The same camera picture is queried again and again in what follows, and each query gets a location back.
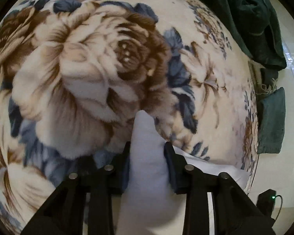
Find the floral blanket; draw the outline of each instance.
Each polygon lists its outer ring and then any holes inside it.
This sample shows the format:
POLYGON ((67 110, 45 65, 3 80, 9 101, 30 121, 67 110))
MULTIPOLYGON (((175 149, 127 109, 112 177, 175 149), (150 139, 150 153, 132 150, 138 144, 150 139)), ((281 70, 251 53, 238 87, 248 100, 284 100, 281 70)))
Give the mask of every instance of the floral blanket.
POLYGON ((0 218, 20 233, 69 173, 122 152, 138 110, 252 179, 248 60, 198 0, 19 0, 0 25, 0 218))

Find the metal screw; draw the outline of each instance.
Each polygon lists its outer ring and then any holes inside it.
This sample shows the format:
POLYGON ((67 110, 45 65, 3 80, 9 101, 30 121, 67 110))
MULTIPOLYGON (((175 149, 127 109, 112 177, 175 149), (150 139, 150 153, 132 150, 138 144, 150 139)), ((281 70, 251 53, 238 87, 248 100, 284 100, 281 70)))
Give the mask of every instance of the metal screw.
POLYGON ((223 178, 223 179, 228 179, 228 178, 230 178, 230 175, 227 174, 226 172, 221 172, 219 175, 220 175, 220 177, 223 178))
POLYGON ((191 164, 187 164, 187 165, 185 165, 184 169, 186 169, 188 171, 192 171, 194 169, 194 166, 191 164))
POLYGON ((111 171, 113 169, 114 169, 113 165, 108 164, 108 165, 105 166, 106 171, 111 171))
POLYGON ((77 173, 73 172, 69 175, 69 179, 76 179, 78 177, 77 173))

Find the white cloth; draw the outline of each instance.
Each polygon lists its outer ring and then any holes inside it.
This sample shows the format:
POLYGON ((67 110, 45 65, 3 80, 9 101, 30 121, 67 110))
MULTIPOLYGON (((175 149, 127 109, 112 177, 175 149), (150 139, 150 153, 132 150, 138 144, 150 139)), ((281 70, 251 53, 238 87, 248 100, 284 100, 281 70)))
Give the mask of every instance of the white cloth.
MULTIPOLYGON (((131 139, 129 185, 121 197, 116 235, 182 234, 186 196, 174 194, 170 187, 164 144, 153 118, 139 111, 131 139)), ((245 188, 247 172, 229 165, 211 164, 174 149, 187 163, 203 172, 218 175, 225 171, 245 188)))

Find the dark green cloth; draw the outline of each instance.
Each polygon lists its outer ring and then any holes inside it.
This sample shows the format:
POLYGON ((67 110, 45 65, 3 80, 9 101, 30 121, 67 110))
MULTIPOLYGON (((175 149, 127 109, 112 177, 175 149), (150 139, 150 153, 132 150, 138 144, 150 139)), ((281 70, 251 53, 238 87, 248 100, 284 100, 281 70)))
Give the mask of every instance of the dark green cloth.
POLYGON ((286 67, 277 14, 269 0, 200 0, 230 31, 242 51, 266 68, 286 67))
POLYGON ((281 87, 260 101, 261 124, 257 153, 278 154, 281 151, 285 123, 285 92, 281 87))

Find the white tile floor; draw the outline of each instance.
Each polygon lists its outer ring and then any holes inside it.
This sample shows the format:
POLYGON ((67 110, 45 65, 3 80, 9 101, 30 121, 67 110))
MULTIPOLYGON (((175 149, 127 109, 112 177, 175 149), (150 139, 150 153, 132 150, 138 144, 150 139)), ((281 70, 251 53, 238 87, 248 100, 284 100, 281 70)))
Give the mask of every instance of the white tile floor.
MULTIPOLYGON (((278 0, 270 0, 274 6, 284 40, 294 64, 294 20, 278 0)), ((288 66, 279 72, 278 87, 284 87, 286 95, 285 135, 281 152, 277 155, 261 154, 250 198, 256 202, 257 195, 269 188, 283 196, 283 208, 273 228, 277 235, 284 234, 294 222, 294 77, 288 66)), ((276 201, 272 217, 280 207, 276 201)))

